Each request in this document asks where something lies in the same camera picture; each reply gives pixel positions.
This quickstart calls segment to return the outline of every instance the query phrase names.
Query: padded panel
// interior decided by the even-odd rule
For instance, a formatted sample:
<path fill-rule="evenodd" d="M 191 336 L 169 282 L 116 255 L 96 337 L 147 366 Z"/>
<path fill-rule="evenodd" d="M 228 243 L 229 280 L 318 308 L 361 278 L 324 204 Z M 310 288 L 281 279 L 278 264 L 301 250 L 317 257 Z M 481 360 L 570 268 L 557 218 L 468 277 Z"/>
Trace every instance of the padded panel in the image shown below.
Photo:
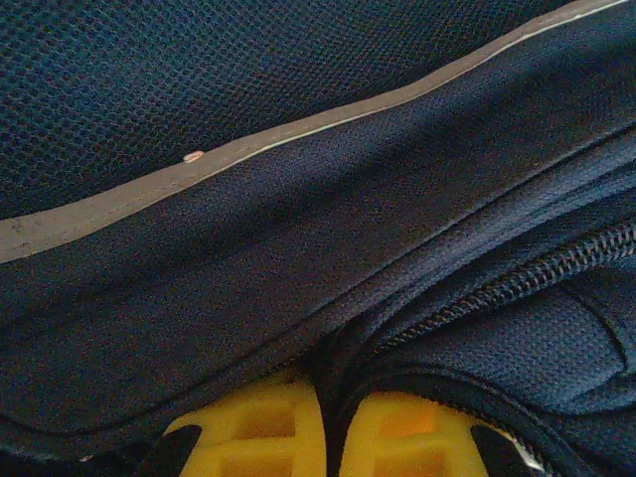
<path fill-rule="evenodd" d="M 403 86 L 565 3 L 2 2 L 0 219 Z"/>

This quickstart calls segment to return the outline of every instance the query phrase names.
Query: zipper teeth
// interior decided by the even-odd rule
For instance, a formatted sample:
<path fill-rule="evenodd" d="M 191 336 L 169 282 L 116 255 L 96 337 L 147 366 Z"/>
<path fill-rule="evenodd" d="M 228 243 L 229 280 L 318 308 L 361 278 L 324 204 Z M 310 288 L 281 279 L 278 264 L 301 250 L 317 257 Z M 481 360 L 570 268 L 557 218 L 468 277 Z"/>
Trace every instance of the zipper teeth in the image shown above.
<path fill-rule="evenodd" d="M 463 412 L 464 414 L 468 414 L 473 417 L 476 417 L 480 420 L 483 420 L 484 422 L 488 424 L 491 424 L 497 427 L 498 429 L 503 430 L 504 432 L 509 434 L 513 439 L 515 439 L 515 441 L 518 442 L 519 445 L 521 445 L 524 448 L 524 450 L 526 450 L 526 452 L 528 452 L 528 454 L 542 466 L 545 474 L 547 474 L 549 477 L 561 477 L 561 474 L 558 473 L 553 468 L 553 466 L 544 458 L 541 452 L 539 452 L 530 442 L 528 442 L 526 439 L 524 439 L 519 434 L 517 434 L 517 432 L 511 429 L 508 425 L 502 422 L 499 422 L 497 419 L 494 419 L 493 417 L 490 417 L 489 415 L 486 415 L 482 412 L 471 409 L 469 407 L 465 407 L 463 405 L 458 405 L 453 402 L 440 400 L 440 399 L 430 399 L 430 400 L 437 402 L 438 404 L 442 404 L 446 407 L 459 410 L 460 412 Z"/>
<path fill-rule="evenodd" d="M 492 311 L 636 250 L 636 220 L 611 227 L 531 260 L 517 270 L 445 306 L 424 321 L 389 338 L 373 355 L 411 341 L 468 314 Z"/>

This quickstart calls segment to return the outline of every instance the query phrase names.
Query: dark fabric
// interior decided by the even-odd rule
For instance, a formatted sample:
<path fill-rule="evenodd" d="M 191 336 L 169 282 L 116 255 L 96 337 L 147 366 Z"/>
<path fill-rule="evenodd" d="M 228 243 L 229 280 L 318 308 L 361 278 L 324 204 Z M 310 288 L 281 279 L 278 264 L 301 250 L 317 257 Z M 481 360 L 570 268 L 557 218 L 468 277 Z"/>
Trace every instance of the dark fabric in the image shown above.
<path fill-rule="evenodd" d="M 635 321 L 629 308 L 636 275 L 623 279 L 632 295 L 616 306 L 624 308 L 623 319 Z M 596 288 L 594 296 L 605 301 L 608 288 Z M 412 346 L 423 362 L 479 377 L 530 406 L 568 414 L 601 412 L 636 401 L 636 382 L 620 377 L 627 371 L 623 349 L 631 351 L 633 345 L 618 341 L 606 319 L 556 287 L 470 325 L 451 325 L 426 339 L 425 347 Z M 621 386 L 608 393 L 606 385 L 616 379 Z"/>
<path fill-rule="evenodd" d="M 634 8 L 3 265 L 0 437 L 70 457 L 121 445 L 405 285 L 633 187 Z"/>
<path fill-rule="evenodd" d="M 636 405 L 613 412 L 569 416 L 545 415 L 545 419 L 586 457 L 607 469 L 606 475 L 636 474 Z"/>
<path fill-rule="evenodd" d="M 475 425 L 470 433 L 488 477 L 533 477 L 515 445 L 499 432 L 485 425 Z"/>
<path fill-rule="evenodd" d="M 419 80 L 564 3 L 2 2 L 0 219 Z"/>
<path fill-rule="evenodd" d="M 633 256 L 617 263 L 616 269 L 600 269 L 584 280 L 573 280 L 565 289 L 570 296 L 594 312 L 621 344 L 626 363 L 624 375 L 636 375 L 636 270 Z M 604 290 L 597 296 L 597 290 Z"/>
<path fill-rule="evenodd" d="M 133 477 L 179 477 L 201 436 L 198 425 L 186 425 L 159 439 Z"/>
<path fill-rule="evenodd" d="M 137 443 L 75 462 L 36 459 L 0 450 L 0 471 L 3 477 L 129 477 L 150 448 L 147 442 Z"/>
<path fill-rule="evenodd" d="M 605 150 L 609 157 L 610 150 Z M 590 163 L 581 163 L 582 167 Z M 630 169 L 636 171 L 636 164 Z M 616 171 L 617 174 L 625 172 L 622 169 Z M 323 393 L 323 404 L 333 398 L 338 390 L 337 387 L 344 380 L 346 374 L 355 370 L 368 360 L 373 350 L 388 338 L 394 336 L 408 326 L 421 321 L 422 317 L 430 316 L 443 306 L 452 303 L 463 297 L 470 291 L 483 284 L 496 279 L 506 271 L 522 265 L 529 259 L 535 258 L 552 248 L 571 241 L 580 235 L 603 227 L 608 223 L 620 222 L 626 217 L 630 217 L 635 212 L 636 190 L 630 190 L 623 194 L 618 194 L 607 200 L 590 204 L 589 199 L 601 197 L 603 190 L 611 190 L 608 187 L 611 182 L 593 182 L 577 191 L 577 200 L 568 197 L 560 203 L 561 206 L 567 204 L 570 207 L 578 207 L 573 212 L 571 209 L 563 209 L 556 204 L 550 204 L 547 209 L 553 214 L 540 214 L 538 216 L 524 217 L 524 226 L 531 228 L 523 233 L 517 229 L 520 236 L 514 237 L 510 241 L 497 246 L 495 240 L 491 240 L 488 245 L 495 246 L 494 249 L 482 251 L 478 244 L 475 244 L 470 251 L 464 251 L 462 257 L 468 258 L 468 264 L 461 269 L 451 270 L 449 265 L 442 272 L 435 269 L 424 274 L 413 284 L 392 294 L 388 299 L 372 307 L 365 313 L 353 318 L 347 326 L 340 331 L 334 343 L 327 343 L 329 353 L 323 355 L 321 350 L 318 355 L 320 377 L 325 378 L 324 383 L 320 383 L 320 391 Z M 465 235 L 458 233 L 458 243 L 466 241 Z M 451 243 L 450 246 L 442 247 L 438 253 L 445 253 L 447 250 L 455 250 L 457 245 Z M 474 261 L 470 261 L 470 254 L 478 256 Z M 427 264 L 438 259 L 438 253 L 428 255 Z"/>

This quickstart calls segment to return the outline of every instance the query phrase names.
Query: zipper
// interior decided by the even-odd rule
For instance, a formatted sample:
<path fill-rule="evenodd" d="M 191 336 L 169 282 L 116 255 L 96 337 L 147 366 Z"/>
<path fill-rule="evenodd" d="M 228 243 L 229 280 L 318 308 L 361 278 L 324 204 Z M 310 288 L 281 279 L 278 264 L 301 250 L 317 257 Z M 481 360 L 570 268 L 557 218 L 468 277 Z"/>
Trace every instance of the zipper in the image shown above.
<path fill-rule="evenodd" d="M 595 266 L 634 254 L 636 218 L 563 245 L 447 305 L 378 346 L 372 356 L 407 343 L 459 318 L 490 312 L 554 286 Z"/>

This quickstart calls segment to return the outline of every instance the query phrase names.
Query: yellow object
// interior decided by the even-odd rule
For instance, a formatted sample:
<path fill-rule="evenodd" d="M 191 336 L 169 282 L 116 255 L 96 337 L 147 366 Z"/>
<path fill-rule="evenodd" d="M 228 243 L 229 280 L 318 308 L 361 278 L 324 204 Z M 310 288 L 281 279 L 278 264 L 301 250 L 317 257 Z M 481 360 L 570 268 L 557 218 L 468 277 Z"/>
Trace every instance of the yellow object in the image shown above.
<path fill-rule="evenodd" d="M 349 427 L 340 477 L 488 477 L 470 433 L 476 424 L 421 397 L 373 394 Z"/>
<path fill-rule="evenodd" d="M 325 436 L 309 380 L 292 370 L 175 420 L 202 427 L 181 477 L 324 477 Z"/>

